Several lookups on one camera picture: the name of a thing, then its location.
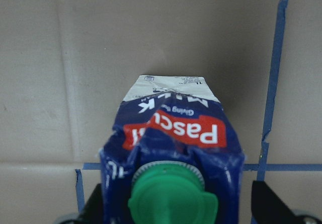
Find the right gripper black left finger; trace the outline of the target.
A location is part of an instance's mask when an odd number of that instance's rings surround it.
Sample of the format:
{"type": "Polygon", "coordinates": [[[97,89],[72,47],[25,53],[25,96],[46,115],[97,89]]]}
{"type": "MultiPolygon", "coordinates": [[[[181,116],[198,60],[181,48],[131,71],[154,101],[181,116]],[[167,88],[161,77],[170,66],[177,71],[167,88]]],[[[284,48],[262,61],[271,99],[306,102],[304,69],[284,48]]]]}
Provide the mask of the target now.
{"type": "Polygon", "coordinates": [[[83,210],[76,219],[76,223],[103,223],[103,198],[101,184],[97,184],[87,200],[83,210]]]}

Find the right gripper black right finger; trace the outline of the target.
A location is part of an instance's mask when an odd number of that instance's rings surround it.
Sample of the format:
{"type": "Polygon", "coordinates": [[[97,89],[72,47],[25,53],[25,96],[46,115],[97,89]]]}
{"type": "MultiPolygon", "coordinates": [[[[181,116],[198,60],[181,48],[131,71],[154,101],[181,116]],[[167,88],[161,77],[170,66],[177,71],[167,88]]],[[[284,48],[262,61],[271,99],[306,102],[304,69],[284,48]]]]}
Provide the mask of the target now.
{"type": "Polygon", "coordinates": [[[321,223],[310,214],[296,215],[264,181],[253,181],[251,212],[256,223],[321,223]]]}

